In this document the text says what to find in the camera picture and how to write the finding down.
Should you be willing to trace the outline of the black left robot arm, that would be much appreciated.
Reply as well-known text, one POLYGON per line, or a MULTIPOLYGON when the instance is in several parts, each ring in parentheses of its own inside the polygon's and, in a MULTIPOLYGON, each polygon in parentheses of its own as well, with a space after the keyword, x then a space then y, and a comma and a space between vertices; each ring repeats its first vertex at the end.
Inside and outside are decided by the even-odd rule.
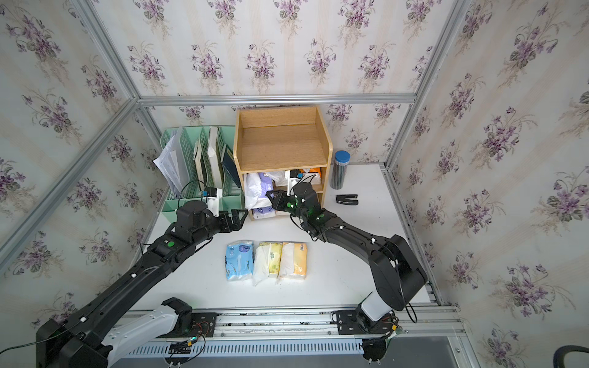
POLYGON ((147 341, 173 331, 190 329, 190 305, 172 297, 163 302, 147 324, 118 334, 115 324, 151 288, 176 271, 219 233, 239 231, 244 209, 217 216, 205 202, 190 200, 176 211, 176 222, 147 247, 142 258, 113 285, 63 322, 49 320, 36 332, 37 367, 109 367, 147 341))

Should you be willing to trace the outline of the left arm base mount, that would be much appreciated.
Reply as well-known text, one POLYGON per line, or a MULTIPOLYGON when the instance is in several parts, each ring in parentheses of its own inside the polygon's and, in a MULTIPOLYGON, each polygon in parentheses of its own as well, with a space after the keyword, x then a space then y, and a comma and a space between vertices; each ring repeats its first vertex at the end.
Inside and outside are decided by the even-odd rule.
POLYGON ((177 297, 171 297, 162 302, 163 306, 173 309, 177 316, 176 324, 167 334, 160 335, 160 338, 180 337, 212 337, 218 317, 214 312, 195 311, 186 302, 177 297))

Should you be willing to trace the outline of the yellow-green tissue pack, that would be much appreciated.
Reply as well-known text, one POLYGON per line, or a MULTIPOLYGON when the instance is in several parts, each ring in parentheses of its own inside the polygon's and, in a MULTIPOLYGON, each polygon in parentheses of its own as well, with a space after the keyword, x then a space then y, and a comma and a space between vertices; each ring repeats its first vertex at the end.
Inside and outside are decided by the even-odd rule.
POLYGON ((259 242, 254 254, 253 285, 279 277, 282 242, 259 242))

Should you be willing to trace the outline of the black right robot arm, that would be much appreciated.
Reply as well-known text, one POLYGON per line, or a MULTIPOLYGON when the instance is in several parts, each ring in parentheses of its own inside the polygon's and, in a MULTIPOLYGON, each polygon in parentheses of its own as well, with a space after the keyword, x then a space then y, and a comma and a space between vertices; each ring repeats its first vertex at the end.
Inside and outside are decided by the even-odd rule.
POLYGON ((265 196, 273 209, 299 219, 300 228, 313 239, 337 245, 368 264, 375 292, 357 307, 364 320, 375 323, 391 311, 405 310, 428 282, 405 238, 377 236, 348 224, 321 206, 311 184, 299 182, 290 191, 272 190, 265 196))

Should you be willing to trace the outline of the orange-yellow tissue pack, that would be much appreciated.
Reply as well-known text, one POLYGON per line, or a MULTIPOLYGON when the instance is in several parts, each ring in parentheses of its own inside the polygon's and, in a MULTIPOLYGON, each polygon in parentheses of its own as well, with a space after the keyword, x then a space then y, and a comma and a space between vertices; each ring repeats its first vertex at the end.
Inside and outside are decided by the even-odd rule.
POLYGON ((306 243, 285 242, 279 269, 280 278, 305 279, 308 267, 308 246, 306 243))

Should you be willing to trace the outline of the white purple tissue pack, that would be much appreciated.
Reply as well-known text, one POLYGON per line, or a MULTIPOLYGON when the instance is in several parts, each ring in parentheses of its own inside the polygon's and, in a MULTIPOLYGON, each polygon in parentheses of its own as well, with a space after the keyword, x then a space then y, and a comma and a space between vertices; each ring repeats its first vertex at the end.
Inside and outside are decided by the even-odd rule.
POLYGON ((266 193, 274 190, 273 180, 265 173, 247 173, 244 179, 245 208, 250 210, 271 207, 266 193))

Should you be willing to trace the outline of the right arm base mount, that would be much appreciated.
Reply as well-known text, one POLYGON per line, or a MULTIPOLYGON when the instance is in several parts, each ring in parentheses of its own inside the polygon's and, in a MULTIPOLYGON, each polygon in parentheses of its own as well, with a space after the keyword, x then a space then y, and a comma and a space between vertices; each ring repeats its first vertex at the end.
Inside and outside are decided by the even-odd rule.
POLYGON ((342 310, 331 314, 339 335, 390 335, 398 328, 399 318, 393 313, 372 321, 361 310, 342 310))

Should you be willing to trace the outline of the blue tissue pack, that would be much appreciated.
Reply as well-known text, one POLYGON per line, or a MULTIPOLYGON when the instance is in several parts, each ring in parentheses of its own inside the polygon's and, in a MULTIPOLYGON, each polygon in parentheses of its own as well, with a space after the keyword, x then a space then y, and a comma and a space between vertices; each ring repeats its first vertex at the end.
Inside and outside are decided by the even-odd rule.
POLYGON ((227 245, 225 250, 225 276, 228 282, 250 279, 254 271, 254 243, 238 241, 227 245))

